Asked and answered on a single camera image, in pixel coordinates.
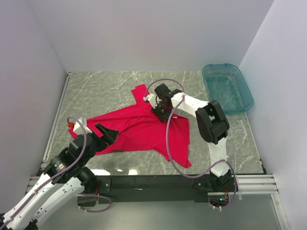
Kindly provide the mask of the red t shirt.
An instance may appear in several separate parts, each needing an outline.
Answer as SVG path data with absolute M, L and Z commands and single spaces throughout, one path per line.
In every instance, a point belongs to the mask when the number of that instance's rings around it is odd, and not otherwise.
M 100 123 L 106 128 L 118 130 L 119 135 L 114 144 L 99 154 L 114 151 L 143 151 L 155 150 L 167 161 L 173 159 L 184 168 L 191 166 L 189 156 L 189 120 L 188 118 L 173 115 L 170 123 L 170 151 L 166 151 L 166 123 L 161 122 L 152 112 L 151 105 L 143 100 L 146 86 L 136 86 L 132 91 L 135 104 L 122 109 L 87 119 L 87 127 L 99 137 L 101 133 L 95 128 Z

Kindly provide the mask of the teal plastic basin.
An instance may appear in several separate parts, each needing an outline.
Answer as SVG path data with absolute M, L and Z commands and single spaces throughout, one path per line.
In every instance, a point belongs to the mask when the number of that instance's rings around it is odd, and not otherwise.
M 225 114 L 239 114 L 253 106 L 253 98 L 238 67 L 232 64 L 209 64 L 202 76 L 209 100 L 219 102 Z

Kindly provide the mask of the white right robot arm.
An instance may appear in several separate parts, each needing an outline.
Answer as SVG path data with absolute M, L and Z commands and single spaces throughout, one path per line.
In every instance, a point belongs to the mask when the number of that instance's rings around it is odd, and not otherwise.
M 233 168 L 227 160 L 226 139 L 230 128 L 229 122 L 217 101 L 202 101 L 187 95 L 184 89 L 170 90 L 165 84 L 157 86 L 154 93 L 145 93 L 144 101 L 151 105 L 151 111 L 160 121 L 166 122 L 166 151 L 170 156 L 170 123 L 174 112 L 184 111 L 197 120 L 200 136 L 207 142 L 211 165 L 203 173 L 195 176 L 184 174 L 189 179 L 204 178 L 198 187 L 210 192 L 224 191 L 229 183 L 236 179 Z

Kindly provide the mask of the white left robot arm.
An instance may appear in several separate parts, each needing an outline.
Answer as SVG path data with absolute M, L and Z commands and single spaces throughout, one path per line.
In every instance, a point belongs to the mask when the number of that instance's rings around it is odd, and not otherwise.
M 119 131 L 96 124 L 102 136 L 81 126 L 68 147 L 54 157 L 32 189 L 0 216 L 2 230 L 36 230 L 54 211 L 76 195 L 98 196 L 97 176 L 86 167 L 97 152 L 114 144 Z

